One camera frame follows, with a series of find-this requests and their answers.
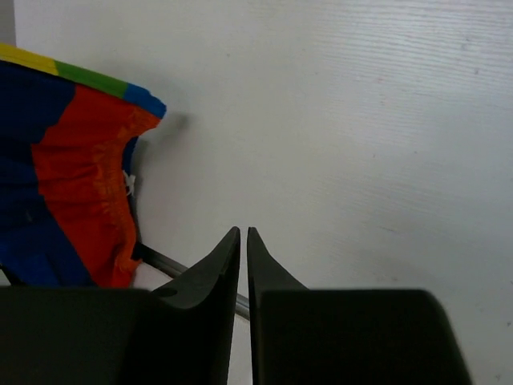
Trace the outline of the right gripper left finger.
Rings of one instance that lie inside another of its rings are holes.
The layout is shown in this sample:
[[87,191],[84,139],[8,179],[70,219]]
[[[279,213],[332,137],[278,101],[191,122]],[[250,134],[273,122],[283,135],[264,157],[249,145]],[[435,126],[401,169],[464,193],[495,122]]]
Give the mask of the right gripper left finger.
[[152,291],[7,286],[4,384],[224,384],[240,230]]

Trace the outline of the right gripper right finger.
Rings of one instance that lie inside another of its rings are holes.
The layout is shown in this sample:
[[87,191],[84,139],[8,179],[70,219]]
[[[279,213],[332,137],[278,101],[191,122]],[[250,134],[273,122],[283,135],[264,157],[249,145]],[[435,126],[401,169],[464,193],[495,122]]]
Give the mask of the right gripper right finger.
[[468,384],[445,310],[418,289],[313,290],[247,236],[256,384]]

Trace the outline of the rainbow striped shorts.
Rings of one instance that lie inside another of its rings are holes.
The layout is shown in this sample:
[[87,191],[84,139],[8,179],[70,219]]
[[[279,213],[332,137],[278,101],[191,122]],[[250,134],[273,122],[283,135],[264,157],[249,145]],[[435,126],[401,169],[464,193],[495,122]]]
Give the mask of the rainbow striped shorts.
[[126,288],[139,260],[133,152],[150,91],[1,46],[1,270],[14,285]]

